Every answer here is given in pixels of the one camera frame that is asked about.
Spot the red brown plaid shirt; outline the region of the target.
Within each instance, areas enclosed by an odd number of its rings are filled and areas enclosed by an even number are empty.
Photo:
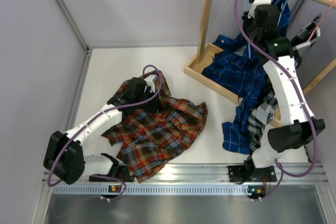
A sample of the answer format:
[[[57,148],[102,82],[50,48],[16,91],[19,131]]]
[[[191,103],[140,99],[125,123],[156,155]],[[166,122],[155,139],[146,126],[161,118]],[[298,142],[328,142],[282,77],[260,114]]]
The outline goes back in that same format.
[[[163,73],[151,74],[160,90],[157,98],[161,107],[153,113],[137,109],[102,134],[110,145],[122,144],[117,159],[127,164],[139,183],[189,149],[203,132],[208,117],[205,102],[195,105],[172,97]]]

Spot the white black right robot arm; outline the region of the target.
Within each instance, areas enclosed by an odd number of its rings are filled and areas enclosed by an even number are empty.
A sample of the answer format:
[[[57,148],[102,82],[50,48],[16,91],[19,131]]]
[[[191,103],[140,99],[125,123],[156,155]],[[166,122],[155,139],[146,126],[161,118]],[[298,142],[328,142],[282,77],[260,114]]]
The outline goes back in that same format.
[[[261,4],[244,16],[243,37],[263,62],[281,116],[281,127],[269,130],[267,142],[244,162],[244,174],[250,180],[273,172],[273,161],[283,154],[310,142],[316,143],[318,134],[326,126],[324,120],[316,119],[310,110],[296,74],[303,54],[320,38],[317,26],[320,16],[292,40],[279,35],[279,17],[279,8],[271,4]]]

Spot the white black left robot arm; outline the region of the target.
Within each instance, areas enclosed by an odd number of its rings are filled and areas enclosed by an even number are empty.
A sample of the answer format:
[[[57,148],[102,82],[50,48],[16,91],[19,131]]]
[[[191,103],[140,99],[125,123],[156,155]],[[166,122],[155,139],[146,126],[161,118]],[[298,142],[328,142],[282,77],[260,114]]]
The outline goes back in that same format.
[[[67,185],[84,176],[88,176],[90,181],[117,180],[125,164],[107,153],[85,155],[85,150],[136,110],[157,112],[161,106],[159,92],[162,84],[160,74],[151,74],[144,79],[133,77],[126,81],[120,94],[111,97],[89,119],[65,132],[54,132],[47,146],[44,168]]]

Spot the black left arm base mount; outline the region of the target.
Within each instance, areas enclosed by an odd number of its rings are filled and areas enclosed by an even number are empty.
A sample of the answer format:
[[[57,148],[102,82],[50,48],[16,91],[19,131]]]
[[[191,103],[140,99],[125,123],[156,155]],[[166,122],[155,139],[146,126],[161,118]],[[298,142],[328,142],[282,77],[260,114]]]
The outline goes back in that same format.
[[[98,176],[104,176],[108,178],[98,178],[95,176],[89,176],[90,182],[134,182],[134,176],[130,174],[128,166],[126,164],[113,165],[107,175],[98,174]]]

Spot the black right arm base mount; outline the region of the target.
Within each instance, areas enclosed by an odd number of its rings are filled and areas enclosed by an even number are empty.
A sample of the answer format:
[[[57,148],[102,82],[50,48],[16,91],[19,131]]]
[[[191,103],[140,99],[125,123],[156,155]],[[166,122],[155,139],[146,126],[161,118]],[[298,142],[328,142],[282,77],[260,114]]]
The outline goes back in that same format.
[[[230,182],[236,184],[277,181],[273,166],[266,168],[248,168],[245,165],[232,165],[228,166],[228,174]]]

